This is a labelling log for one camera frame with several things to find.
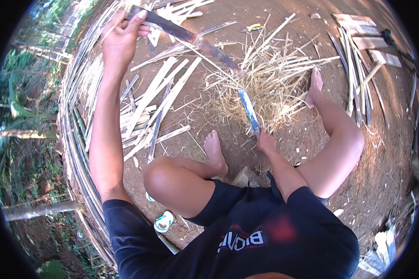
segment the fingernail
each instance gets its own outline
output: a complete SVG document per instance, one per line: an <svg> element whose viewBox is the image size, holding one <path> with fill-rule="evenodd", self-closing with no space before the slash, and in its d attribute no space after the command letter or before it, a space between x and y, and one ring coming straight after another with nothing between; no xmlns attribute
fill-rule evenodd
<svg viewBox="0 0 419 279"><path fill-rule="evenodd" d="M147 16L147 11L146 10L142 10L137 14L138 18L140 19L146 19Z"/></svg>

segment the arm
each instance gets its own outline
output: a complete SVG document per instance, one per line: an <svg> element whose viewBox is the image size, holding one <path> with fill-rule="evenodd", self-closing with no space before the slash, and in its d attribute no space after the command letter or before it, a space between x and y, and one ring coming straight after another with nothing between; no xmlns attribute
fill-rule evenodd
<svg viewBox="0 0 419 279"><path fill-rule="evenodd" d="M295 190L307 186L306 181L299 172L278 153L276 150L276 140L264 129L261 131L257 147L270 161L276 186L278 187L282 198L287 203L287 199Z"/></svg>
<svg viewBox="0 0 419 279"><path fill-rule="evenodd" d="M103 42L104 70L93 118L90 142L90 172L104 203L122 199L132 203L123 187L123 148L120 132L119 89L130 60L135 53L137 36L147 36L149 27L142 25L146 13L123 20ZM117 14L104 27L101 37L124 18Z"/></svg>

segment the yellow tool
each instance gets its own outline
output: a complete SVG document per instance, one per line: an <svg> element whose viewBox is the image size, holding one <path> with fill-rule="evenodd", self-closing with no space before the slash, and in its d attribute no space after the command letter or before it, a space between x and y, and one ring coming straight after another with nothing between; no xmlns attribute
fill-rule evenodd
<svg viewBox="0 0 419 279"><path fill-rule="evenodd" d="M247 28L242 29L241 32L251 32L251 31L258 31L262 29L262 25L260 23L256 23L250 26L247 26Z"/></svg>

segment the leg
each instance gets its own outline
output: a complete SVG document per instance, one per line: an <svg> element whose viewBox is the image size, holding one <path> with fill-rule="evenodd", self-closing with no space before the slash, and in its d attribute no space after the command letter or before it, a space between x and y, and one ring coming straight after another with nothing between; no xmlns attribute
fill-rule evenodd
<svg viewBox="0 0 419 279"><path fill-rule="evenodd" d="M209 163L159 157L143 173L149 195L184 218L198 215L210 200L215 184L205 179L228 172L216 131L208 134L204 147Z"/></svg>
<svg viewBox="0 0 419 279"><path fill-rule="evenodd" d="M321 74L314 68L306 102L310 108L317 107L331 138L315 158L297 170L316 196L329 198L359 161L365 141L352 118L321 93L322 86Z"/></svg>

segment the bamboo shaving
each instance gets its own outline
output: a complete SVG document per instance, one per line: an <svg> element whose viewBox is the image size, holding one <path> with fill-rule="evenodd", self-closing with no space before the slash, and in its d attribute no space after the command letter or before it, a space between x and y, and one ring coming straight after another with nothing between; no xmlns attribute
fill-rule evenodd
<svg viewBox="0 0 419 279"><path fill-rule="evenodd" d="M245 46L245 57L241 58L241 66L245 70L245 77L233 73L223 72L217 67L206 77L205 90L214 91L210 94L210 101L204 104L205 110L215 113L207 123L225 126L231 122L240 123L241 130L251 132L251 123L245 108L240 100L237 89L247 91L262 128L273 132L284 124L291 122L292 115L306 108L304 98L309 89L311 69L329 63L340 57L328 57L310 60L305 54L296 56L301 49L311 44L313 39L296 51L287 53L287 48L292 44L289 36L272 42L274 36L282 29L294 15L290 16L269 37L264 37L266 30L259 34L256 41L251 40Z"/></svg>

